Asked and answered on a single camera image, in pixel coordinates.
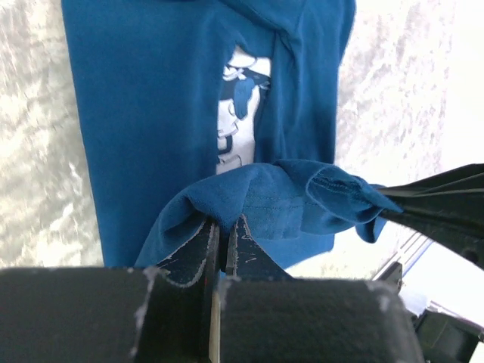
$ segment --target t-shirt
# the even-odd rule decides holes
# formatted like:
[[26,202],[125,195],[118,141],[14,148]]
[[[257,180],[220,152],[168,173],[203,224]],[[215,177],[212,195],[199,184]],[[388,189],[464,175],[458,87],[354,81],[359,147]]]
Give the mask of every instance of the t-shirt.
[[[63,0],[63,13],[106,266],[134,265],[160,212],[199,181],[334,161],[354,0]],[[258,240],[287,267],[333,235],[284,241]]]

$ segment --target blue garment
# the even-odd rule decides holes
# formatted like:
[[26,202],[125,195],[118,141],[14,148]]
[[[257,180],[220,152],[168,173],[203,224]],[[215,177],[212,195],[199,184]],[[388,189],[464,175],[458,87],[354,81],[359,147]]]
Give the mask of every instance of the blue garment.
[[[63,0],[63,13],[106,266],[133,265],[160,211],[222,164],[334,161],[354,0]],[[231,62],[237,47],[270,60],[270,73],[243,54]],[[244,156],[233,152],[244,123],[218,125],[219,104],[240,121],[255,95],[255,149]],[[220,176],[244,183],[239,173],[259,167]],[[271,253],[290,254],[282,265],[333,246],[331,235],[287,233],[298,244],[281,250],[264,236]]]
[[228,234],[245,215],[259,244],[280,244],[301,233],[332,235],[353,226],[363,240],[374,242],[384,224],[378,218],[383,209],[401,212],[373,186],[337,166],[305,160],[251,164],[199,181],[173,198],[136,265],[156,265],[174,253],[197,233],[206,216]]

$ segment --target cartoon character print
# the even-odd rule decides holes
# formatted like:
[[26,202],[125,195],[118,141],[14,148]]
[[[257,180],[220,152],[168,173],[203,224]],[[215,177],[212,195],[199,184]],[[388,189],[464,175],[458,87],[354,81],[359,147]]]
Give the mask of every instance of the cartoon character print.
[[269,90],[271,63],[236,48],[223,73],[219,101],[217,174],[253,162],[254,123]]

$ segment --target graphic print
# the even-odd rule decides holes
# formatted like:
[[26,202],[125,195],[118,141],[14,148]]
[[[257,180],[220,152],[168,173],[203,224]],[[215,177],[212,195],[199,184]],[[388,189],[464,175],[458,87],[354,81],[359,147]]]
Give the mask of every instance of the graphic print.
[[270,86],[271,62],[236,48],[225,65],[219,101],[217,174],[252,163],[255,121]]

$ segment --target gray marbled tabletop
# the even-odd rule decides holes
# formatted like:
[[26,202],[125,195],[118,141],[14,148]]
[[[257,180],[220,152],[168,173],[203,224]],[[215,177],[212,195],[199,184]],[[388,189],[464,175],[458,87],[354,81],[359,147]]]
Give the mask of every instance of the gray marbled tabletop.
[[[455,0],[358,2],[340,76],[340,166],[396,185],[468,161],[446,145],[461,129],[449,113],[462,126],[461,113],[452,110],[469,103],[454,92],[449,106],[450,82],[460,82],[459,90],[468,86],[451,79],[467,72],[454,59],[466,51],[465,32],[473,33],[458,15],[475,11],[456,9]],[[0,268],[101,264],[60,0],[0,1],[0,125]],[[338,235],[333,252],[291,271],[367,277],[411,234],[388,225],[368,245],[348,231]]]

